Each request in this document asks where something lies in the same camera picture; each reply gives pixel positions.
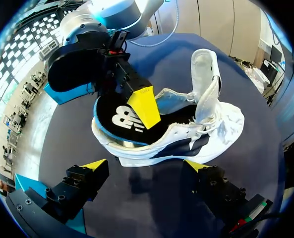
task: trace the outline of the robotic arm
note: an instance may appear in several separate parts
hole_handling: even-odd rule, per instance
[[[57,92],[92,83],[99,95],[115,91],[134,109],[147,129],[160,121],[151,83],[128,63],[126,39],[140,37],[163,0],[89,1],[60,24],[63,46],[48,60],[48,79]]]

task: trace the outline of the shoe tongue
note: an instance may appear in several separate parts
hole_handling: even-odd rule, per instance
[[[206,122],[212,117],[219,95],[219,78],[214,76],[210,86],[200,97],[195,110],[195,123]]]
[[[191,58],[193,93],[198,100],[211,85],[213,76],[219,76],[216,53],[207,49],[196,50]]]
[[[197,50],[191,59],[193,94],[197,100],[195,122],[204,122],[215,110],[220,91],[220,72],[214,51]]]

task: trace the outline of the black insole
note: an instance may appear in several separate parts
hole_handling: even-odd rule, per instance
[[[116,110],[119,106],[132,110],[119,93],[109,93],[101,96],[96,102],[96,115],[99,123],[106,131],[124,141],[142,144],[152,144],[159,140],[172,123],[188,124],[189,120],[195,115],[196,109],[196,105],[190,105],[174,113],[160,115],[161,121],[147,130],[138,118],[133,118],[128,113],[120,113],[119,116],[116,116],[114,121],[117,121],[120,125],[114,124],[112,118],[117,115]]]

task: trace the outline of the new balance logo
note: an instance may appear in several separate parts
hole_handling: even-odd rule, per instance
[[[137,114],[129,107],[119,106],[116,109],[116,115],[113,116],[112,122],[115,125],[131,129],[135,127],[135,131],[143,132],[145,128]]]

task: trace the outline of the yellow clamp tip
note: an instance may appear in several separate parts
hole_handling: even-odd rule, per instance
[[[192,168],[195,169],[196,172],[198,172],[198,170],[204,168],[204,167],[209,167],[207,165],[203,165],[203,164],[199,164],[199,163],[196,163],[196,162],[193,162],[193,161],[190,161],[190,160],[184,160],[186,161],[189,165],[192,166]]]
[[[92,163],[89,163],[89,164],[86,164],[86,165],[82,165],[80,167],[88,167],[89,169],[92,169],[93,171],[96,170],[98,168],[99,165],[102,164],[102,162],[104,162],[106,159],[102,159],[102,160],[99,160],[99,161],[95,161],[95,162],[92,162]]]
[[[133,92],[127,103],[132,107],[147,129],[150,129],[161,120],[153,94],[153,86]]]

